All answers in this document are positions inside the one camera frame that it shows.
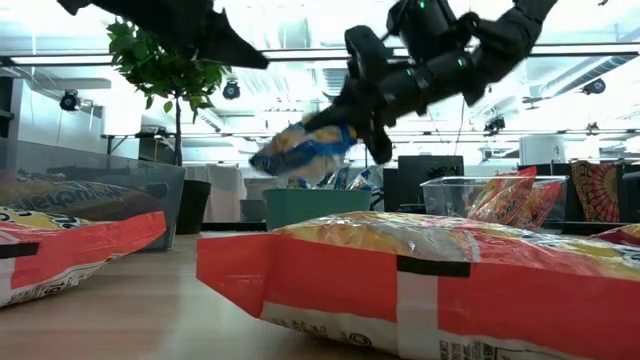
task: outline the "red and yellow bag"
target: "red and yellow bag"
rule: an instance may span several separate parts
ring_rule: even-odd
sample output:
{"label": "red and yellow bag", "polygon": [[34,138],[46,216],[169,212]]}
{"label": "red and yellow bag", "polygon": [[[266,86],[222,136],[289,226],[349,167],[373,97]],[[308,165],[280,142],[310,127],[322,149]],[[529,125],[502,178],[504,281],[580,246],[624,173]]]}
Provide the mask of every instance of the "red and yellow bag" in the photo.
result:
{"label": "red and yellow bag", "polygon": [[0,207],[0,307],[76,286],[107,261],[144,248],[165,230],[162,212],[93,223]]}
{"label": "red and yellow bag", "polygon": [[476,202],[479,204],[472,207],[467,217],[471,220],[509,224],[531,194],[536,180],[536,168],[526,168],[512,176],[512,179],[490,180],[485,185],[483,194],[478,195],[480,199]]}
{"label": "red and yellow bag", "polygon": [[562,185],[559,181],[534,183],[529,197],[509,225],[528,230],[542,226],[558,200]]}
{"label": "red and yellow bag", "polygon": [[592,238],[609,241],[614,244],[640,247],[640,224],[625,225],[594,235]]}
{"label": "red and yellow bag", "polygon": [[635,359],[639,254],[362,212],[201,239],[197,277],[256,318],[407,359]]}

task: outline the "security camera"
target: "security camera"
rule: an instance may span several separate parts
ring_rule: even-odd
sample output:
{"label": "security camera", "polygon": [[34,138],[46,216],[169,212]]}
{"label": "security camera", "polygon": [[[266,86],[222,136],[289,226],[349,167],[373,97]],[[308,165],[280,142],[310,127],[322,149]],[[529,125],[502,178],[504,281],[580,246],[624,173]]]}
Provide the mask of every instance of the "security camera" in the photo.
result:
{"label": "security camera", "polygon": [[78,98],[77,90],[65,90],[64,96],[60,99],[60,109],[74,112],[80,110],[81,101]]}
{"label": "security camera", "polygon": [[500,132],[500,130],[506,127],[506,123],[504,121],[504,117],[502,115],[497,115],[494,118],[487,121],[484,125],[484,131],[488,131],[489,134],[485,136],[493,136]]}
{"label": "security camera", "polygon": [[582,88],[582,93],[591,95],[591,94],[602,94],[607,89],[607,84],[604,83],[604,80],[597,79],[594,80]]}
{"label": "security camera", "polygon": [[222,96],[227,100],[233,100],[240,97],[240,87],[238,86],[238,80],[230,79],[227,81],[222,90]]}

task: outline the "black cable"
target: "black cable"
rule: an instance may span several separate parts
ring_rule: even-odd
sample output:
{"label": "black cable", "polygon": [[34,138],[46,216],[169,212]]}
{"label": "black cable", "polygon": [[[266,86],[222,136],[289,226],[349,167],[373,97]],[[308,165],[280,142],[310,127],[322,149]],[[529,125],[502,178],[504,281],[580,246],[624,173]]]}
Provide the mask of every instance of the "black cable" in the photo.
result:
{"label": "black cable", "polygon": [[462,99],[462,109],[460,110],[460,128],[458,129],[458,137],[456,138],[456,147],[453,149],[453,156],[456,156],[458,152],[458,142],[460,141],[460,133],[462,133],[462,127],[464,126],[464,99]]}
{"label": "black cable", "polygon": [[[433,121],[433,123],[435,124],[436,120],[433,118],[433,115],[431,115],[431,109],[427,108],[427,113],[429,114],[429,117],[431,118],[431,121]],[[440,135],[440,130],[438,130],[437,127],[434,126],[434,128],[436,129],[436,134],[438,135],[438,138],[440,139],[440,143],[444,144],[444,140],[442,140],[442,135]]]}

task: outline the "green bucket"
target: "green bucket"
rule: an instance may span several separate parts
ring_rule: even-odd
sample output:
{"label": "green bucket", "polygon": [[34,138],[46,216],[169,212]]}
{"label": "green bucket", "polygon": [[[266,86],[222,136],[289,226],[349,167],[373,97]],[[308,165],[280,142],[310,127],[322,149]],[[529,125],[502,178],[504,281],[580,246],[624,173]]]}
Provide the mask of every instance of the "green bucket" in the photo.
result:
{"label": "green bucket", "polygon": [[299,223],[332,214],[367,211],[368,190],[267,189],[267,229]]}

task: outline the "desk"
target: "desk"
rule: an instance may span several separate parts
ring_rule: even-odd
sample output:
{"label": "desk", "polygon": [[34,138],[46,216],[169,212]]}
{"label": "desk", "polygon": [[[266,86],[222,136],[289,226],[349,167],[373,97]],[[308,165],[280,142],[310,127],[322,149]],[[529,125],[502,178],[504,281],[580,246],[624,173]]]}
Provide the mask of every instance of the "desk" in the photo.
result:
{"label": "desk", "polygon": [[195,244],[178,237],[167,253],[126,256],[75,288],[0,309],[0,357],[397,360],[251,318],[195,278]]}

